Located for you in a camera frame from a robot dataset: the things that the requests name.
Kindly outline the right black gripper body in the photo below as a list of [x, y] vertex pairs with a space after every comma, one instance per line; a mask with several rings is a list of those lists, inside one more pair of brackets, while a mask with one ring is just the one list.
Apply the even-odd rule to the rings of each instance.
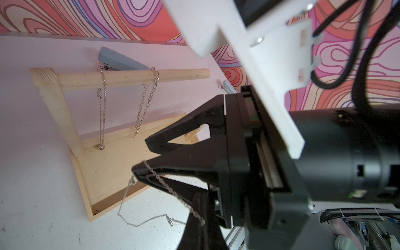
[[310, 219], [310, 194], [249, 85], [226, 97], [232, 223], [251, 250], [289, 250]]

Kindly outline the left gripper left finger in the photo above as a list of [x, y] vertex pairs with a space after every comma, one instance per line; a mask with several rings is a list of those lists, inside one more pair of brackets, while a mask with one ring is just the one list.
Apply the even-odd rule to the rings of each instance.
[[203, 193], [196, 193], [192, 201], [192, 208], [197, 216], [190, 214], [186, 222], [182, 239], [177, 250], [203, 249]]

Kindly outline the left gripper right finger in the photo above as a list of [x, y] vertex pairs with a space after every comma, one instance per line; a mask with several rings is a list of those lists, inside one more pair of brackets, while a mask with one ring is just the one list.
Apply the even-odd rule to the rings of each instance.
[[219, 221], [216, 216], [213, 200], [208, 193], [202, 194], [202, 217], [203, 224], [203, 250], [228, 250], [225, 238], [221, 233]]

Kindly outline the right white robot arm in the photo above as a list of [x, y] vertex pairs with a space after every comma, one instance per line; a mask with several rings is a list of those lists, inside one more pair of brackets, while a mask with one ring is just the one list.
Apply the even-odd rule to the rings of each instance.
[[157, 157], [133, 175], [194, 209], [181, 250], [224, 250], [240, 226], [252, 250], [288, 250], [313, 203], [400, 205], [400, 107], [292, 111], [305, 140], [292, 159], [252, 86], [219, 95], [149, 136]]

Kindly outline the wooden jewelry display stand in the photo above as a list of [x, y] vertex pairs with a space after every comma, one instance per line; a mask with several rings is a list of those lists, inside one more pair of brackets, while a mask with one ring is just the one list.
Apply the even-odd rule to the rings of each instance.
[[32, 80], [65, 138], [74, 166], [89, 221], [147, 189], [146, 184], [126, 188], [131, 167], [144, 159], [155, 157], [145, 139], [184, 117], [170, 116], [142, 125], [139, 133], [134, 127], [112, 128], [110, 132], [83, 140], [75, 126], [64, 97], [68, 90], [98, 89], [102, 84], [121, 87], [150, 83], [150, 70], [108, 71], [103, 73], [56, 73], [51, 68], [31, 68]]

